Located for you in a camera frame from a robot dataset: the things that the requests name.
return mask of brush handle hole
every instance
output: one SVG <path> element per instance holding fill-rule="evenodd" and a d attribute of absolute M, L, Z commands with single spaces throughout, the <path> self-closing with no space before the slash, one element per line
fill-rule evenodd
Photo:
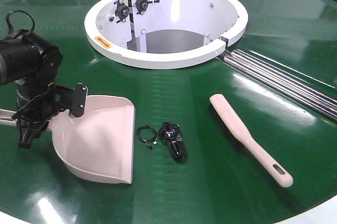
<path fill-rule="evenodd" d="M 274 169 L 281 175 L 285 174 L 285 171 L 281 169 L 280 166 L 278 166 L 277 164 L 273 164 Z"/>

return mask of orange label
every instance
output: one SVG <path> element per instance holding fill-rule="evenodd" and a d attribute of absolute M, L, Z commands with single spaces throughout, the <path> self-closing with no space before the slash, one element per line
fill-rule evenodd
<path fill-rule="evenodd" d="M 101 38 L 100 36 L 96 36 L 95 39 L 104 46 L 104 48 L 109 49 L 112 45 L 105 39 Z"/>

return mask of bristles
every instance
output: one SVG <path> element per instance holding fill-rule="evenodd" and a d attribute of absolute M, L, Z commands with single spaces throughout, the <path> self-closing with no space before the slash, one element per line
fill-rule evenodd
<path fill-rule="evenodd" d="M 214 118 L 215 122 L 220 126 L 220 128 L 222 129 L 222 132 L 224 134 L 224 136 L 226 137 L 226 139 L 233 145 L 235 151 L 242 151 L 245 147 L 244 145 L 239 142 L 233 135 L 232 133 L 229 131 L 229 129 L 226 127 L 225 123 L 222 121 L 222 119 L 220 118 L 220 116 L 217 114 L 216 110 L 214 109 L 214 107 L 212 106 L 212 104 L 209 105 L 209 111 L 212 115 L 212 117 Z"/>

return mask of brush handle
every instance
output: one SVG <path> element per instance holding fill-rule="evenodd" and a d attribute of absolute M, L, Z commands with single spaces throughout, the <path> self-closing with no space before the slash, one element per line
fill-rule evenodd
<path fill-rule="evenodd" d="M 292 176 L 251 136 L 245 124 L 222 94 L 214 94 L 210 102 L 232 135 L 241 142 L 282 187 L 293 184 Z"/>

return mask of screw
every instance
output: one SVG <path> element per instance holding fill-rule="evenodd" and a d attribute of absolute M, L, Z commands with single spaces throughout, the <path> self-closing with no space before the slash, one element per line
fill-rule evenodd
<path fill-rule="evenodd" d="M 140 4 L 141 9 L 147 9 L 148 3 L 147 1 L 142 1 Z"/>
<path fill-rule="evenodd" d="M 128 16 L 128 14 L 129 14 L 128 8 L 122 10 L 122 16 L 126 17 Z"/>

